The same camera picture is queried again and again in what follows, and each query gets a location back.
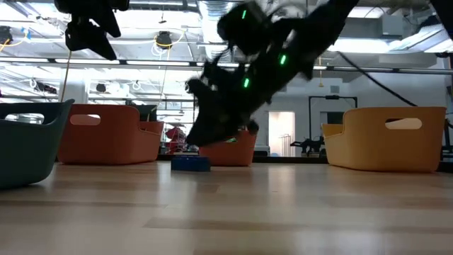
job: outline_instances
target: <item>green led light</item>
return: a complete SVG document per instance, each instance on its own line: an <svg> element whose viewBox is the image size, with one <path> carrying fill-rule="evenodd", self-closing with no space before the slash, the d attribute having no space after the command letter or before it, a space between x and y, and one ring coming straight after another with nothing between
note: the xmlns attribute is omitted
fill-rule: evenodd
<svg viewBox="0 0 453 255"><path fill-rule="evenodd" d="M286 62L286 55L282 55L282 57L280 58L280 65L284 65Z"/></svg>
<svg viewBox="0 0 453 255"><path fill-rule="evenodd" d="M248 84L250 84L250 79L249 78L246 78L244 81L243 81L243 87L244 88L248 88Z"/></svg>

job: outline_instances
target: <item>plastic bin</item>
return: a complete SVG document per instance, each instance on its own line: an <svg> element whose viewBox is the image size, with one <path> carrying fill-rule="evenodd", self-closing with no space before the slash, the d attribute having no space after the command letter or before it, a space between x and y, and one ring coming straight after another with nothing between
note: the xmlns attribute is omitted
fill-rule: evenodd
<svg viewBox="0 0 453 255"><path fill-rule="evenodd" d="M328 162L365 171L435 171L445 111L443 107L349 110L344 125L323 125Z"/></svg>
<svg viewBox="0 0 453 255"><path fill-rule="evenodd" d="M131 106L75 104L58 159L65 164L152 162L159 153L162 127L163 123L140 123L138 110Z"/></svg>
<svg viewBox="0 0 453 255"><path fill-rule="evenodd" d="M0 103L0 188L25 186L49 176L73 102ZM5 120L9 114L19 113L39 113L44 121Z"/></svg>
<svg viewBox="0 0 453 255"><path fill-rule="evenodd" d="M200 148L200 156L210 159L212 166L250 166L253 161L256 135L240 131L235 142L218 142Z"/></svg>

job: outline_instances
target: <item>doorway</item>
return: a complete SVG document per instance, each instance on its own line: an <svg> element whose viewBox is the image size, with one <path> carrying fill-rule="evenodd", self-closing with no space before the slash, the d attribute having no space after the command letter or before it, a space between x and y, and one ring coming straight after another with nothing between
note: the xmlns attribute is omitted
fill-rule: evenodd
<svg viewBox="0 0 453 255"><path fill-rule="evenodd" d="M269 112L269 148L274 157L294 157L296 149L291 142L296 136L296 114L294 112Z"/></svg>

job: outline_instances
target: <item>yellow basket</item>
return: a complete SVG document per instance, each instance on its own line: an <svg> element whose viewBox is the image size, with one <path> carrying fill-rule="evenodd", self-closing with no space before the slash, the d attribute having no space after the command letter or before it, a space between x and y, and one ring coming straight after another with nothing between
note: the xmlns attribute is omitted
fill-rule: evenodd
<svg viewBox="0 0 453 255"><path fill-rule="evenodd" d="M323 124L329 164L364 171L436 171L444 107L361 108Z"/></svg>

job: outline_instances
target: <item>handle cutout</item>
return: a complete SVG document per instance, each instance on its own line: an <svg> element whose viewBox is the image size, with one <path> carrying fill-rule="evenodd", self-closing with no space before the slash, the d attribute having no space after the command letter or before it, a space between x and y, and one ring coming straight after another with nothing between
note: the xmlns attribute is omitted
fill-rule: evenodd
<svg viewBox="0 0 453 255"><path fill-rule="evenodd" d="M96 114L74 114L70 121L72 125L99 125L101 117Z"/></svg>
<svg viewBox="0 0 453 255"><path fill-rule="evenodd" d="M385 126L390 130L419 130L423 123L418 118L388 119Z"/></svg>
<svg viewBox="0 0 453 255"><path fill-rule="evenodd" d="M42 124L42 122L44 121L44 115L40 113L8 114L5 117L5 120L30 124Z"/></svg>

